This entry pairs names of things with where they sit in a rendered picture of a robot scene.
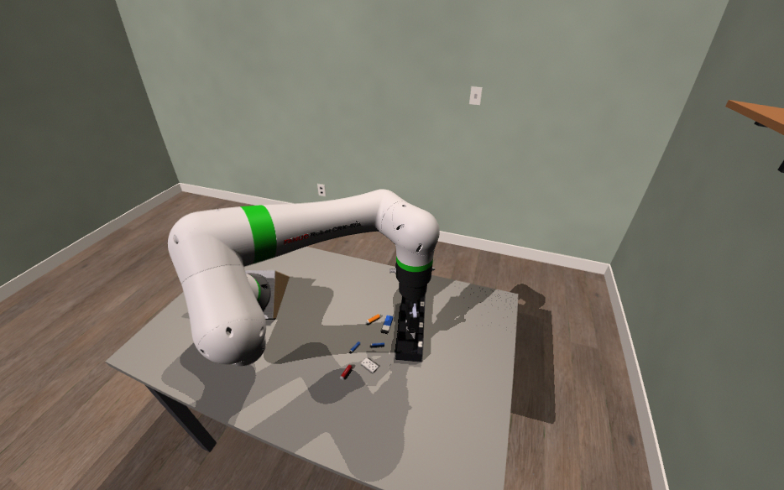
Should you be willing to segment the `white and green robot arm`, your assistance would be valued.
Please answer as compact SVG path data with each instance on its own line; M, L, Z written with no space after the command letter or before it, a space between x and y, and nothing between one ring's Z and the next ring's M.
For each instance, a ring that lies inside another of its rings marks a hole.
M380 232L395 244L396 264L389 272L401 284L418 288L430 282L440 235L436 218L390 190L333 201L240 206L183 216L170 231L168 249L184 291L197 350L216 363L247 366L256 362L266 347L263 310L271 292L265 278L246 274L244 267L365 232Z

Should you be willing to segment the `white domino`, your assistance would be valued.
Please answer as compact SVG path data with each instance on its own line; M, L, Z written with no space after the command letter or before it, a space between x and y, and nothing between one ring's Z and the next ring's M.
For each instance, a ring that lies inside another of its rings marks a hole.
M379 368L379 366L377 366L375 363L371 362L371 361L370 361L369 359L367 359L367 358L365 358L365 359L364 359L364 360L361 362L361 364L362 364L363 366L365 366L365 367L366 367L366 368L367 368L369 371L371 371L372 373L374 373L374 372L375 372L375 371L376 371L376 370Z

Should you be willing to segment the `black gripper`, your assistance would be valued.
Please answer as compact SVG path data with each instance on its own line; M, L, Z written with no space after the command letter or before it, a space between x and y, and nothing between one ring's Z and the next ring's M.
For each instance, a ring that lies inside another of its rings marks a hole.
M420 298L422 298L426 294L426 288L427 288L427 284L419 288L411 288L411 287L404 286L399 282L399 292L403 297L406 298L405 299L405 314L406 314L405 339L406 340L415 339L417 323L418 323L418 319L420 318L420 314L417 311L419 310L419 304L421 302Z

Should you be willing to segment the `black rack of bins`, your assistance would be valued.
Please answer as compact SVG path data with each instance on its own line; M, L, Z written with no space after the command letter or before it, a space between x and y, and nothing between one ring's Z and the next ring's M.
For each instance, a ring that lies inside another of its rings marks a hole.
M423 356L423 337L424 337L424 314L425 314L425 297L421 298L419 305L420 318L418 320L415 339L405 339L405 297L402 296L400 307L400 323L396 344L395 360L422 362ZM408 352L408 353L406 353ZM417 354L416 354L417 353Z

